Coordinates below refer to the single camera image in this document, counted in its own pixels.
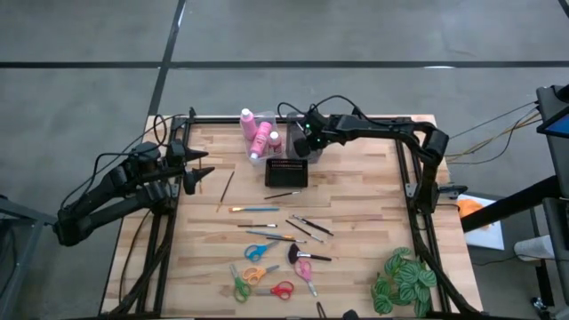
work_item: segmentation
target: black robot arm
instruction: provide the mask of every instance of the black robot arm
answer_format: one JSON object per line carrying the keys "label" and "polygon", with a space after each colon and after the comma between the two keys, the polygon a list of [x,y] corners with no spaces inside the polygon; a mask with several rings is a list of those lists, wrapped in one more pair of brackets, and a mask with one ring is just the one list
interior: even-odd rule
{"label": "black robot arm", "polygon": [[[207,155],[207,152],[183,146],[180,140],[174,140],[167,147],[164,157],[160,156],[156,144],[140,144],[121,164],[105,174],[98,186],[58,211],[53,231],[60,244],[78,244],[94,229],[142,208],[167,214],[174,209],[172,198],[176,196],[172,194],[168,179],[183,176],[186,194],[193,195],[196,183],[213,168],[187,172],[186,162]],[[99,209],[118,197],[124,200]]]}
{"label": "black robot arm", "polygon": [[[355,115],[328,117],[312,108],[300,121],[305,137],[294,142],[299,155],[325,148],[330,143],[344,145],[357,138],[401,140],[423,163],[422,177],[413,191],[413,206],[422,213],[435,211],[438,200],[437,169],[445,155],[448,135],[428,122],[414,122],[409,118],[371,120]],[[420,144],[415,132],[425,133]]]}

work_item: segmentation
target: potted plant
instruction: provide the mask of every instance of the potted plant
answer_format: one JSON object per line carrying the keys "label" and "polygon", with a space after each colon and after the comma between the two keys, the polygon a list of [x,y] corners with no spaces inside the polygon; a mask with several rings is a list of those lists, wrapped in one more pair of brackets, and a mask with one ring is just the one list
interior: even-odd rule
{"label": "potted plant", "polygon": [[427,270],[424,262],[407,259],[411,249],[399,247],[393,256],[385,262],[386,276],[377,274],[372,284],[373,309],[380,315],[393,310],[393,305],[408,306],[414,303],[415,315],[424,317],[430,310],[430,289],[437,285],[437,277]]}

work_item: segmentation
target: gray concrete floor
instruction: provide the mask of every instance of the gray concrete floor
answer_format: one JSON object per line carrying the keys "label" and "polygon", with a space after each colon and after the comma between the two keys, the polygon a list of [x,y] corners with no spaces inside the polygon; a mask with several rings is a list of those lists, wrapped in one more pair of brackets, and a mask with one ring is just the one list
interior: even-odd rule
{"label": "gray concrete floor", "polygon": [[[0,61],[161,60],[175,0],[0,0]],[[556,0],[188,1],[174,60],[563,60],[569,19]],[[55,214],[94,157],[138,136],[157,70],[0,69],[0,190]],[[534,100],[538,86],[567,83],[566,69],[170,70],[159,112],[236,114],[300,108],[340,93],[368,114],[434,114],[449,134]],[[330,112],[347,110],[339,102]],[[460,151],[526,110],[452,140]],[[505,139],[472,156],[500,152]],[[453,180],[506,196],[553,173],[545,139],[516,132],[499,159],[453,166]],[[508,257],[532,236],[530,221],[504,221],[505,252],[473,249],[472,260]],[[62,248],[43,234],[16,317],[93,316],[100,306],[118,224]],[[475,267],[486,311],[535,318],[533,268],[517,261]]]}

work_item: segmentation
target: wooden table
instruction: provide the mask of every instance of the wooden table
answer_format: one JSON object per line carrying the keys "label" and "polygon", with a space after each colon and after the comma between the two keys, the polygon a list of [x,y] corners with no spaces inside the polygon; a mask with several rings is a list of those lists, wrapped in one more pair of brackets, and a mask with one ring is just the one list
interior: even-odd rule
{"label": "wooden table", "polygon": [[[413,116],[413,120],[434,123],[433,116]],[[152,132],[145,139],[154,140]],[[264,186],[264,165],[253,166],[245,156],[238,125],[193,124],[189,144],[208,151],[210,155],[203,159],[203,166],[216,169],[205,177],[195,195],[186,196],[181,192],[163,316],[316,317],[317,301],[323,304],[329,317],[341,316],[351,308],[360,316],[377,316],[370,296],[376,273],[383,273],[383,264],[393,249],[413,248],[393,140],[359,139],[345,147],[332,145],[326,148],[318,164],[310,165],[308,188],[298,195],[271,200],[263,200],[263,197],[285,191]],[[413,172],[408,154],[407,162],[409,172]],[[216,212],[233,171],[235,176],[224,204]],[[448,182],[445,163],[440,165],[437,179],[440,183]],[[279,206],[281,210],[228,212],[230,206],[267,204]],[[143,213],[136,212],[124,219],[102,311],[117,304],[121,271]],[[326,238],[326,244],[317,243],[285,223],[293,213],[329,228],[335,236],[315,230],[315,234]],[[446,274],[466,300],[482,310],[458,213],[452,206],[441,206],[433,219]],[[124,282],[127,289],[142,271],[150,221],[145,221],[132,253]],[[280,265],[278,271],[263,277],[260,287],[269,288],[290,280],[295,285],[292,298],[282,301],[277,297],[252,296],[245,304],[235,301],[229,264],[234,263],[240,272],[252,266],[244,258],[244,249],[250,244],[268,242],[236,226],[248,223],[277,223],[277,229],[267,231],[307,239],[308,244],[300,244],[303,251],[333,258],[332,262],[311,261],[317,298],[287,263],[289,244],[282,242],[267,251],[258,263],[263,267]],[[156,280],[150,284],[148,309],[154,300],[153,285]],[[431,296],[437,305],[436,289]],[[395,307],[387,316],[413,316],[413,306]]]}

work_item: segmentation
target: pink bottle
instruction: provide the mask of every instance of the pink bottle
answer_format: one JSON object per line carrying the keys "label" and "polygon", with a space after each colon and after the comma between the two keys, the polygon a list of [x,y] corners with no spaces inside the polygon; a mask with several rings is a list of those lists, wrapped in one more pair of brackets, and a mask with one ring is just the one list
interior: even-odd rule
{"label": "pink bottle", "polygon": [[241,128],[243,129],[243,135],[247,140],[252,141],[255,139],[255,134],[257,134],[257,124],[255,123],[255,117],[248,108],[241,110]]}
{"label": "pink bottle", "polygon": [[283,140],[278,132],[271,132],[268,136],[268,146],[272,149],[274,154],[283,152]]}
{"label": "pink bottle", "polygon": [[272,126],[273,125],[268,122],[261,122],[259,124],[259,130],[257,130],[257,135],[251,145],[251,159],[258,159],[262,156],[265,146],[267,145],[268,134],[270,133]]}

